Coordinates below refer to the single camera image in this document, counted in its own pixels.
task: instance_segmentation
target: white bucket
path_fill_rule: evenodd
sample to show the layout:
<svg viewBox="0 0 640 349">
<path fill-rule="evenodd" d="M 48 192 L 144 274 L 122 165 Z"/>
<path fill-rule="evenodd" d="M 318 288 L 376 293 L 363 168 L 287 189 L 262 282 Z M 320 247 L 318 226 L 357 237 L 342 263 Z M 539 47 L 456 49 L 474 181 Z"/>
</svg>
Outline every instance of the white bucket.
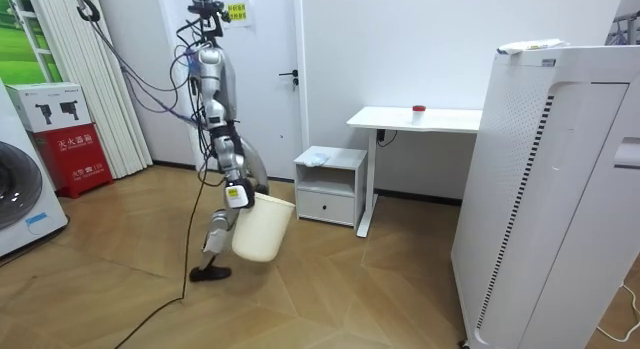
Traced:
<svg viewBox="0 0 640 349">
<path fill-rule="evenodd" d="M 241 258 L 268 262 L 278 254 L 295 205 L 260 193 L 255 199 L 240 211 L 231 248 Z"/>
</svg>

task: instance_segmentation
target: wall baseboard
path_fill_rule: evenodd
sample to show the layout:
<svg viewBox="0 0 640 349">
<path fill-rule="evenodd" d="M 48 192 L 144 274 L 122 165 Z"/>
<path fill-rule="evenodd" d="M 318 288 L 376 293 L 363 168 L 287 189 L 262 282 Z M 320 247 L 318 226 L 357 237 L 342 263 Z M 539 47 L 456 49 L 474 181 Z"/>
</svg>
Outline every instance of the wall baseboard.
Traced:
<svg viewBox="0 0 640 349">
<path fill-rule="evenodd" d="M 160 166 L 171 167 L 171 168 L 196 170 L 195 165 L 173 163 L 173 162 L 167 162 L 167 161 L 162 161 L 162 160 L 154 160 L 153 164 L 160 165 Z M 269 180 L 282 182 L 282 183 L 293 183 L 293 179 L 269 177 Z M 382 195 L 382 196 L 386 196 L 386 197 L 390 197 L 390 198 L 417 200 L 417 201 L 422 201 L 422 202 L 426 202 L 426 203 L 452 205 L 452 206 L 461 206 L 462 205 L 462 199 L 445 198 L 445 197 L 439 197 L 439 196 L 434 196 L 434 195 L 406 193 L 406 192 L 399 192 L 399 191 L 387 190 L 387 189 L 374 189 L 374 192 L 376 194 L 378 194 L 378 195 Z"/>
<path fill-rule="evenodd" d="M 427 203 L 452 205 L 452 206 L 462 205 L 462 199 L 445 198 L 445 197 L 439 197 L 434 195 L 405 193 L 405 192 L 398 192 L 398 191 L 386 190 L 386 189 L 374 189 L 373 191 L 378 195 L 382 195 L 390 198 L 417 200 L 417 201 L 422 201 Z"/>
<path fill-rule="evenodd" d="M 171 167 L 171 168 L 196 170 L 196 166 L 195 165 L 174 163 L 174 162 L 166 162 L 166 161 L 163 161 L 163 160 L 153 160 L 153 164 L 154 165 L 160 165 L 160 166 L 167 166 L 167 167 Z"/>
</svg>

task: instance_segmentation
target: desk leg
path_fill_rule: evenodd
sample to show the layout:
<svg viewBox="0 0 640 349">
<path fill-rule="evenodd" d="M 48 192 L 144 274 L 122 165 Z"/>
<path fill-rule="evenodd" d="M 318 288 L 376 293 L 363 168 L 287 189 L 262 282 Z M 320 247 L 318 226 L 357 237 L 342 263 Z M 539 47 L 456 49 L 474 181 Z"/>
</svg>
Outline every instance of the desk leg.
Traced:
<svg viewBox="0 0 640 349">
<path fill-rule="evenodd" d="M 371 219 L 373 218 L 373 209 L 376 206 L 376 201 L 378 201 L 378 194 L 373 193 L 377 147 L 376 129 L 369 129 L 369 151 L 367 152 L 367 192 L 365 194 L 366 204 L 362 220 L 360 221 L 358 231 L 356 232 L 356 235 L 360 238 L 366 238 L 369 233 L 369 226 L 371 225 Z"/>
</svg>

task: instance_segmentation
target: red box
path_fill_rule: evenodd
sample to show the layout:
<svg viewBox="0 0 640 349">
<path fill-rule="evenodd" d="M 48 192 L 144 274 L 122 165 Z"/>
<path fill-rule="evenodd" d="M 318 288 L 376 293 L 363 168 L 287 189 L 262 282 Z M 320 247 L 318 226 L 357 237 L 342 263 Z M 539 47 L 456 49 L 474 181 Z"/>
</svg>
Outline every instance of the red box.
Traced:
<svg viewBox="0 0 640 349">
<path fill-rule="evenodd" d="M 33 136 L 59 195 L 75 199 L 84 191 L 113 183 L 94 124 Z"/>
</svg>

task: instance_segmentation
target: white curtain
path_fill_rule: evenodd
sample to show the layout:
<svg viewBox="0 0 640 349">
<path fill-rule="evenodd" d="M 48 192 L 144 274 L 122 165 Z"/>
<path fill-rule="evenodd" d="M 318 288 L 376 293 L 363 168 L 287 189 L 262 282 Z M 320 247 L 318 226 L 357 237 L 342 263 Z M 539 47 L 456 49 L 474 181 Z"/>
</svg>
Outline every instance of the white curtain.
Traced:
<svg viewBox="0 0 640 349">
<path fill-rule="evenodd" d="M 101 10 L 98 0 L 91 1 Z M 76 0 L 31 2 L 63 80 L 82 86 L 114 178 L 151 165 L 118 61 L 80 18 Z M 111 40 L 102 20 L 100 27 Z"/>
</svg>

